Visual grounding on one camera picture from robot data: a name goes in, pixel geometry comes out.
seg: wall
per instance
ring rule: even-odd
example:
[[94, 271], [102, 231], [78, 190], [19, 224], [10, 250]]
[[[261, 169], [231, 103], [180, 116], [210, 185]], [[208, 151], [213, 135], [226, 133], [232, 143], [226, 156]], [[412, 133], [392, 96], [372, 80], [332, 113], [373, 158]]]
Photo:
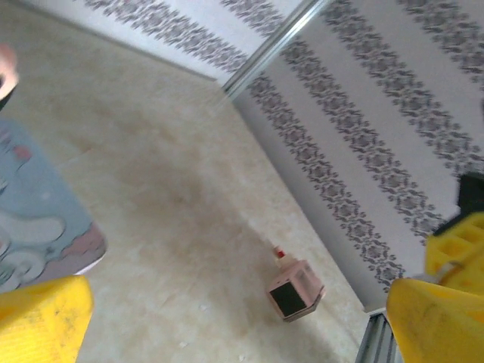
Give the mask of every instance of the wall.
[[235, 100], [369, 309], [484, 172], [483, 24], [484, 2], [335, 0]]
[[302, 0], [21, 0], [226, 82]]

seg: beige tile floor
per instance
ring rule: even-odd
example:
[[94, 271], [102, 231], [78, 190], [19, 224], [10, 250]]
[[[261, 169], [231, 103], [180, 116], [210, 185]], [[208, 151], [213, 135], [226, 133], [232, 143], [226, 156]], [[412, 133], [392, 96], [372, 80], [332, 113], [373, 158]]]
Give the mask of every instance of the beige tile floor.
[[[79, 362], [353, 362], [367, 317], [217, 86], [2, 2], [21, 84], [3, 116], [44, 147], [109, 240]], [[328, 287], [285, 324], [271, 244]]]

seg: yellow plastic object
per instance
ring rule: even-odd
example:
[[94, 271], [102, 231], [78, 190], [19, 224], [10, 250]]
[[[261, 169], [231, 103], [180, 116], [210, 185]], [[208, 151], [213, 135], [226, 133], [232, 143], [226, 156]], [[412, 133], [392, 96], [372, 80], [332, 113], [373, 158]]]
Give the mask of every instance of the yellow plastic object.
[[484, 361], [484, 297], [399, 279], [386, 310], [405, 362]]
[[83, 276], [0, 294], [0, 361], [75, 362], [92, 309]]
[[454, 267], [439, 284], [484, 294], [484, 212], [474, 213], [427, 243], [426, 272], [436, 276]]

